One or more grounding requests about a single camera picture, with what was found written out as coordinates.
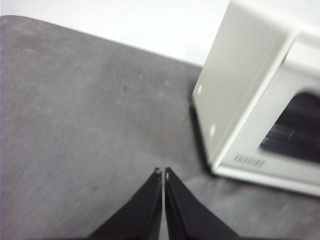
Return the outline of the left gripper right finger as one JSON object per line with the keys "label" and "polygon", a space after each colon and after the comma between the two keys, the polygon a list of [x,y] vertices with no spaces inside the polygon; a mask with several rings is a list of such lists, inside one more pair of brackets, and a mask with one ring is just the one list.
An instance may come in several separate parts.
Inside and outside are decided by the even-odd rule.
{"label": "left gripper right finger", "polygon": [[170,240],[229,240],[240,237],[199,202],[169,167],[165,169],[164,185]]}

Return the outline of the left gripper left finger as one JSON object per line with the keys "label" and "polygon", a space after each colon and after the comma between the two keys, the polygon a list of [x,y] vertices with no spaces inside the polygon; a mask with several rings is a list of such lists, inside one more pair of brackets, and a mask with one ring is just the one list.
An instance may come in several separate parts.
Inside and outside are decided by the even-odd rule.
{"label": "left gripper left finger", "polygon": [[157,167],[130,200],[89,235],[94,240],[157,240],[162,218],[162,172]]}

